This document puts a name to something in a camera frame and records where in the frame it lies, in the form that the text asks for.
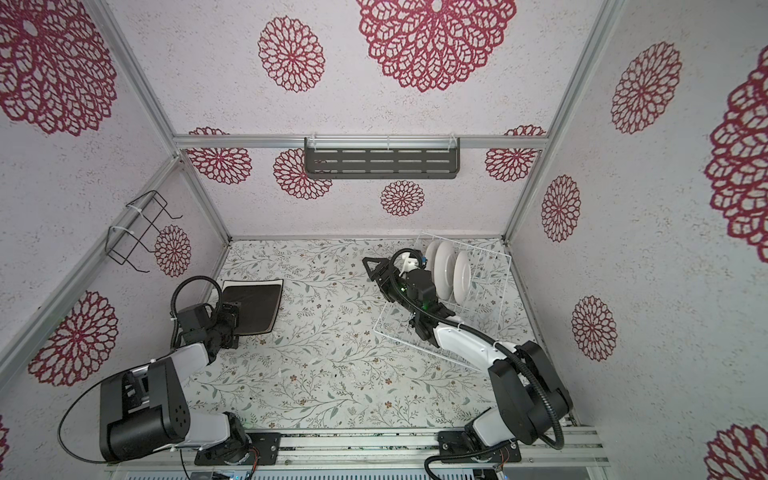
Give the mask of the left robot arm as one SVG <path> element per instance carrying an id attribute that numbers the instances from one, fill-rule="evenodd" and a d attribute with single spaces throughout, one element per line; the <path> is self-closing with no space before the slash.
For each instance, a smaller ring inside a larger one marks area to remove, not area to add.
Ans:
<path id="1" fill-rule="evenodd" d="M 182 381 L 238 347 L 240 304 L 198 303 L 178 312 L 168 355 L 107 378 L 100 386 L 99 448 L 104 460 L 136 460 L 165 447 L 197 451 L 198 465 L 239 464 L 252 440 L 237 415 L 192 409 Z"/>

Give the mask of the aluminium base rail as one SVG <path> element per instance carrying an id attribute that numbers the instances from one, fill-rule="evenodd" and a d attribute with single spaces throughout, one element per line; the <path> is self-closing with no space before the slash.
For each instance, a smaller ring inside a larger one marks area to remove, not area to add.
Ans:
<path id="1" fill-rule="evenodd" d="M 145 459 L 122 463 L 126 470 L 176 470 L 189 472 L 220 471 L 222 473 L 258 473 L 268 470 L 335 470 L 335 469 L 421 469 L 424 461 L 439 455 L 437 434 L 461 428 L 391 428 L 391 429 L 325 429 L 288 430 L 280 434 L 277 461 L 271 466 L 207 466 L 194 465 L 196 453 L 163 452 Z M 434 470 L 459 468 L 604 468 L 610 465 L 608 454 L 597 431 L 592 427 L 565 427 L 565 446 L 556 450 L 542 441 L 526 445 L 518 441 L 522 460 L 519 463 L 440 463 Z"/>

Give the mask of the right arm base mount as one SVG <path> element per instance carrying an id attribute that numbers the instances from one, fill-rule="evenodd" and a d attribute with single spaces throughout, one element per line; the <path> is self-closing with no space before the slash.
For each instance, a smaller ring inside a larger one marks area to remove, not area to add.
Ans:
<path id="1" fill-rule="evenodd" d="M 468 431 L 443 430 L 437 434 L 443 463 L 519 463 L 522 455 L 516 440 L 485 445 Z"/>

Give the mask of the dark grey wall shelf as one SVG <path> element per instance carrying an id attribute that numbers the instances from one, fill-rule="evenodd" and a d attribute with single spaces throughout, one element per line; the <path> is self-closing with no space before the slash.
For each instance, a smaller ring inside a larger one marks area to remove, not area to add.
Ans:
<path id="1" fill-rule="evenodd" d="M 354 143 L 304 140 L 304 170 L 313 180 L 451 180 L 461 166 L 461 142 Z"/>

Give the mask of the white round plate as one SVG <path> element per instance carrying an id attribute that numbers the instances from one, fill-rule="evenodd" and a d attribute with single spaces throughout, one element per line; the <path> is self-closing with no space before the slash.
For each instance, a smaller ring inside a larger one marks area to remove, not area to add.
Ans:
<path id="1" fill-rule="evenodd" d="M 455 302 L 464 305 L 469 298 L 472 284 L 472 269 L 469 255 L 460 251 L 456 257 L 453 276 L 453 295 Z"/>
<path id="2" fill-rule="evenodd" d="M 450 241 L 442 241 L 436 251 L 433 267 L 434 283 L 441 300 L 449 300 L 453 293 L 455 261 L 454 244 Z"/>
<path id="3" fill-rule="evenodd" d="M 441 240 L 433 240 L 430 242 L 430 244 L 427 246 L 426 253 L 425 253 L 425 259 L 426 259 L 426 269 L 431 274 L 432 283 L 436 284 L 435 280 L 435 261 L 436 261 L 436 255 L 437 251 L 441 245 Z"/>

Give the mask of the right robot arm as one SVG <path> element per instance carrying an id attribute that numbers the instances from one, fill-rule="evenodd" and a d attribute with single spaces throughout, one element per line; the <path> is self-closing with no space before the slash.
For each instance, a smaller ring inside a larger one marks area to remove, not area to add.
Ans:
<path id="1" fill-rule="evenodd" d="M 390 258 L 365 257 L 362 262 L 385 299 L 410 313 L 409 325 L 421 340 L 488 374 L 495 405 L 465 427 L 471 448 L 514 441 L 564 448 L 561 420 L 571 412 L 573 401 L 539 344 L 502 342 L 465 323 L 438 299 L 418 250 L 401 249 Z"/>

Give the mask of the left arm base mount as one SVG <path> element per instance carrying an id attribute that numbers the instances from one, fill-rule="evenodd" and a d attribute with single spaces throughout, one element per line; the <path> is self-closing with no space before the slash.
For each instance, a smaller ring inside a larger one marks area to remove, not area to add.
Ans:
<path id="1" fill-rule="evenodd" d="M 246 433 L 213 447 L 198 451 L 194 465 L 207 466 L 271 466 L 277 461 L 280 433 Z"/>

